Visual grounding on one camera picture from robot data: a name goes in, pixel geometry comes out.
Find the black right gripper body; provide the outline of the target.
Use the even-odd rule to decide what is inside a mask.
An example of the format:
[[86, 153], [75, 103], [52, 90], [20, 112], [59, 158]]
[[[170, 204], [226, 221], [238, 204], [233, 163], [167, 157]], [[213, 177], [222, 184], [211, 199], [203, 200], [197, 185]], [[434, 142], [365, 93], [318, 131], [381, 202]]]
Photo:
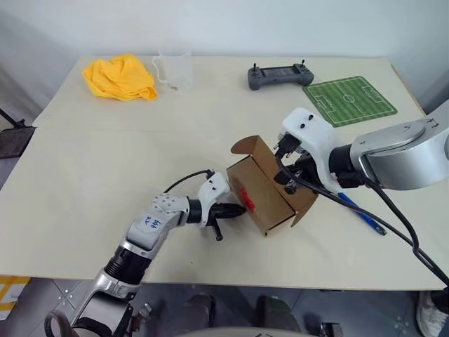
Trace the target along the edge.
[[283, 186], [286, 193], [296, 193], [301, 187], [314, 186], [311, 191], [317, 193], [319, 188], [319, 177], [316, 163], [310, 153], [300, 150], [300, 157], [293, 164], [284, 166], [282, 158], [288, 157], [300, 147], [300, 141], [292, 135], [281, 136], [276, 145], [276, 163], [278, 172], [274, 181]]

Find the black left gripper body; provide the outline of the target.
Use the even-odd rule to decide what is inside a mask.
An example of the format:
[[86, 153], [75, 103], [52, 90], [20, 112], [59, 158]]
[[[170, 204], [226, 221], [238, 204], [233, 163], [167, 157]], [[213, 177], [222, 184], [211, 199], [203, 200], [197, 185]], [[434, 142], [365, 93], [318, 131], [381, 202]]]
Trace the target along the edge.
[[217, 219], [222, 215], [223, 205], [214, 204], [209, 210], [208, 221], [206, 223], [207, 227], [212, 227], [215, 233], [215, 239], [220, 242], [223, 240], [221, 229], [218, 225]]

